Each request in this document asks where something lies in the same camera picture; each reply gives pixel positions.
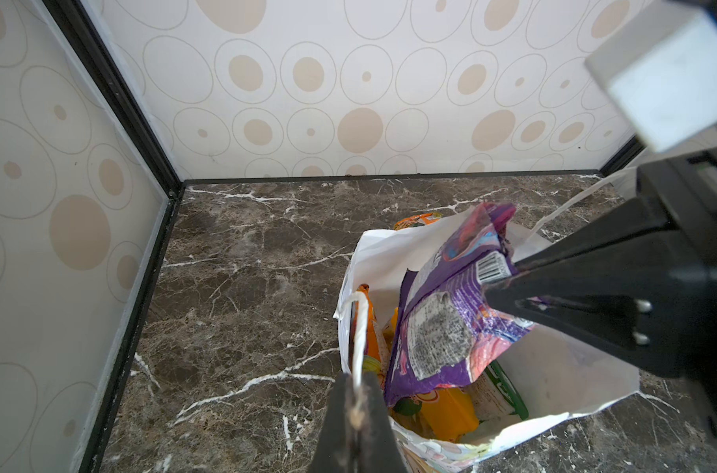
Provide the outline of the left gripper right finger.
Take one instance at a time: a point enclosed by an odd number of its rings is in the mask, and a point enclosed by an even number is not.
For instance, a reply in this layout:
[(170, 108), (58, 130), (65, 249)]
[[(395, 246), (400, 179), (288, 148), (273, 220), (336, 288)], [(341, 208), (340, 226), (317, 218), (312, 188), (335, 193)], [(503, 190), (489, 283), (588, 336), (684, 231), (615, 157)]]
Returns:
[(407, 472), (376, 374), (367, 372), (362, 376), (359, 394), (362, 396), (359, 406), (363, 419), (358, 429), (356, 471)]

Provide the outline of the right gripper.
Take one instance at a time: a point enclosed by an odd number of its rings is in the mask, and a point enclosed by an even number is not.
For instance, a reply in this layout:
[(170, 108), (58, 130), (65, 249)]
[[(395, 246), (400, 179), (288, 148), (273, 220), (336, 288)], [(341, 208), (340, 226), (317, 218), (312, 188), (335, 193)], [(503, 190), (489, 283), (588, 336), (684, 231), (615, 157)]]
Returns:
[(683, 378), (717, 446), (717, 148), (640, 167), (634, 197), (516, 269), (490, 307)]

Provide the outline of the yellow snack bag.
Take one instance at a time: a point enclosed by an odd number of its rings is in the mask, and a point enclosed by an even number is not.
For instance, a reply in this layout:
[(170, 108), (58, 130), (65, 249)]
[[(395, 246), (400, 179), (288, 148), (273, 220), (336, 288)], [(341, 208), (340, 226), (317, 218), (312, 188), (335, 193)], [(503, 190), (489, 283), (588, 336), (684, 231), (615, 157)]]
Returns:
[[(385, 374), (384, 389), (390, 380), (401, 380), (410, 369), (405, 333), (400, 333), (399, 309), (383, 329), (383, 337), (396, 351), (395, 361)], [(389, 408), (391, 417), (401, 426), (427, 439), (440, 439), (456, 443), (465, 434), (472, 433), (479, 425), (472, 398), (461, 388), (437, 388), (427, 393), (399, 399)]]

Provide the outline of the white paper bag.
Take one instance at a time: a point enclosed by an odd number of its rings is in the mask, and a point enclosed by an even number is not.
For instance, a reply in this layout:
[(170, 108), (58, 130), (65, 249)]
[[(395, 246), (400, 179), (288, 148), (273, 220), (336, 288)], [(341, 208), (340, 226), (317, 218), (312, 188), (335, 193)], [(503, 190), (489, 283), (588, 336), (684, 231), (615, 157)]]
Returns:
[[(360, 227), (361, 237), (342, 287), (347, 296), (361, 281), (370, 285), (378, 322), (386, 325), (397, 307), (406, 270), (419, 269), (433, 250), (460, 224), (467, 210), (484, 201), (516, 205), (507, 235), (517, 259), (549, 246), (529, 226), (571, 202), (597, 182), (594, 175), (519, 175), (474, 179), (368, 179), (335, 185), (332, 217)], [(441, 213), (425, 226), (394, 231), (411, 216)], [(540, 441), (548, 444), (555, 462), (545, 471), (567, 469), (576, 450), (553, 435), (555, 428), (572, 429), (580, 418), (592, 416), (639, 390), (636, 368), (547, 327), (534, 328), (499, 358), (499, 363), (529, 410), (529, 418), (486, 422), (460, 441), (427, 439), (395, 425), (393, 432), (409, 472), (461, 472), (472, 467), (504, 467), (510, 449), (525, 451)]]

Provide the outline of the purple snack packet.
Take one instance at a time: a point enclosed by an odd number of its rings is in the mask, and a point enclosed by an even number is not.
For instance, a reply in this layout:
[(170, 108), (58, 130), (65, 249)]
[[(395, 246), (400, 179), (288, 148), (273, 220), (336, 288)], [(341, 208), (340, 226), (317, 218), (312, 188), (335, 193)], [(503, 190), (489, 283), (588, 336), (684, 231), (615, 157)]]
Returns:
[(484, 288), (516, 273), (511, 203), (477, 206), (419, 271), (404, 277), (384, 400), (473, 384), (533, 324), (494, 309)]

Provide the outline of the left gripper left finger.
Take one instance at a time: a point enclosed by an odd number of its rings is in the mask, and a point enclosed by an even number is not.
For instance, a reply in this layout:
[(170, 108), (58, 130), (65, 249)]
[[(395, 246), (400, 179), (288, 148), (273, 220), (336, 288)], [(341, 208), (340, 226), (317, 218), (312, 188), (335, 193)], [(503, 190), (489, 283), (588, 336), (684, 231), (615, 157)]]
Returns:
[(308, 473), (354, 472), (354, 427), (350, 412), (354, 408), (352, 377), (340, 374), (328, 396), (328, 405), (316, 451)]

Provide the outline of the green packet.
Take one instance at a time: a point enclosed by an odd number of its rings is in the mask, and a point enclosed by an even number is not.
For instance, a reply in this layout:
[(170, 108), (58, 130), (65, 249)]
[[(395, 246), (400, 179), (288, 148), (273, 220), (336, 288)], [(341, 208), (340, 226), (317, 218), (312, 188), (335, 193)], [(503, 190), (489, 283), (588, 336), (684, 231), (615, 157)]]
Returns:
[(498, 361), (491, 362), (470, 385), (463, 388), (472, 399), (481, 423), (515, 418), (525, 421), (529, 410)]

